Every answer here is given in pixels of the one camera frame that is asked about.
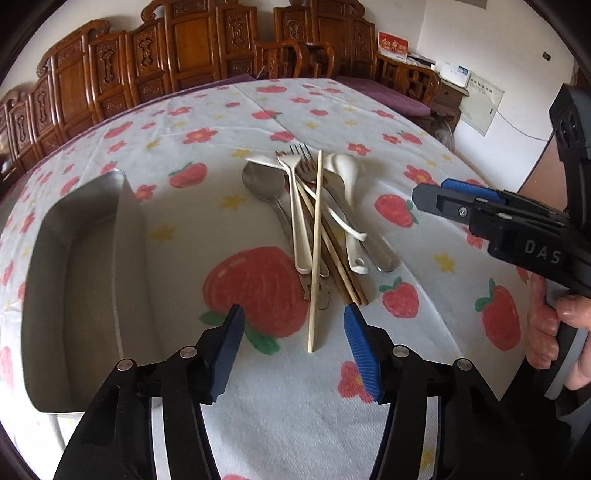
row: white wall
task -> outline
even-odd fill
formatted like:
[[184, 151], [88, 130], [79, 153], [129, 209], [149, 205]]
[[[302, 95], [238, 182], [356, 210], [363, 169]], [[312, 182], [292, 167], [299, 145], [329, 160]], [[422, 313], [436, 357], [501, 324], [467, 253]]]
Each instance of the white wall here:
[[[552, 59], [542, 58], [543, 51]], [[499, 107], [513, 125], [549, 139], [548, 109], [570, 82], [573, 57], [523, 0], [489, 0], [487, 10], [452, 0], [427, 0], [417, 51], [438, 64], [459, 63], [505, 91]], [[517, 190], [545, 147], [498, 114], [485, 137], [460, 121], [456, 148], [495, 186]]]
[[[365, 18], [376, 29], [392, 32], [408, 39], [414, 49], [423, 23], [427, 0], [362, 0]], [[140, 13], [149, 0], [67, 0], [33, 35], [22, 50], [6, 79], [0, 86], [0, 97], [11, 88], [34, 83], [37, 63], [56, 41], [94, 18], [106, 18], [111, 31], [133, 30], [140, 23]], [[287, 0], [242, 0], [244, 5], [258, 9], [259, 38], [272, 40], [273, 7], [286, 7]]]

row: metal tray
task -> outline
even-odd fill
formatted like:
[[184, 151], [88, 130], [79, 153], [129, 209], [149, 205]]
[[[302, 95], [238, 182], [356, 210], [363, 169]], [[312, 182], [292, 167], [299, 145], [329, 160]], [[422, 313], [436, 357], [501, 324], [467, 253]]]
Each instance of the metal tray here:
[[25, 387], [38, 411], [84, 411], [120, 359], [164, 359], [144, 241], [143, 215], [120, 170], [47, 212], [27, 274], [21, 335]]

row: hand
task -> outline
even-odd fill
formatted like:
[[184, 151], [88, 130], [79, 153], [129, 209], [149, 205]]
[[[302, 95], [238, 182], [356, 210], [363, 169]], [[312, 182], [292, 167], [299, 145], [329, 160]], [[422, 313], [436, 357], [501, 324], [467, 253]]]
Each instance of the hand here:
[[[530, 365], [548, 369], [558, 358], [556, 333], [560, 322], [575, 328], [591, 329], [591, 300], [569, 295], [558, 300], [556, 311], [546, 305], [546, 281], [539, 275], [531, 276], [530, 311], [528, 313], [525, 356]], [[573, 367], [564, 386], [578, 390], [591, 382], [591, 338], [587, 339], [579, 361]]]

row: purple seat cushion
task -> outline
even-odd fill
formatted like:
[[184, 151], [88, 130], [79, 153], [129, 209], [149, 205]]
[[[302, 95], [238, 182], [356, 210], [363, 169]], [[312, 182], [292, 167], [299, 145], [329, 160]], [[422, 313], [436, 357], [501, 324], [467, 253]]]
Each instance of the purple seat cushion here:
[[337, 77], [337, 82], [346, 85], [359, 93], [363, 93], [375, 101], [385, 105], [403, 116], [430, 115], [431, 109], [402, 93], [392, 90], [381, 83], [368, 79], [356, 79], [353, 77]]

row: white tablecloth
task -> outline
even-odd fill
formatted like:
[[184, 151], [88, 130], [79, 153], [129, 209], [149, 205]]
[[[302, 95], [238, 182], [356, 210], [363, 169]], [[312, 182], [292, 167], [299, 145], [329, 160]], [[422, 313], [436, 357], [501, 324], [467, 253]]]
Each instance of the white tablecloth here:
[[[388, 407], [371, 403], [363, 389], [334, 287], [320, 315], [319, 349], [305, 353], [307, 304], [287, 243], [271, 208], [241, 181], [246, 156], [284, 150], [293, 139], [353, 152], [362, 163], [356, 208], [400, 259], [392, 273], [373, 269], [360, 278], [371, 302], [362, 309], [368, 323], [425, 359], [472, 359], [495, 394], [504, 393], [523, 357], [527, 273], [410, 202], [422, 181], [481, 181], [468, 166], [399, 114], [330, 80], [184, 92], [100, 125], [53, 155], [29, 180], [0, 237], [0, 420], [41, 479], [53, 476], [61, 449], [51, 419], [34, 410], [24, 388], [24, 280], [51, 205], [114, 167], [126, 172], [147, 220], [165, 356], [194, 344], [232, 302], [245, 307], [250, 332], [226, 393], [203, 408], [221, 476], [369, 477]], [[433, 466], [435, 412], [430, 402], [422, 478]], [[59, 425], [67, 441], [76, 419], [59, 418]]]

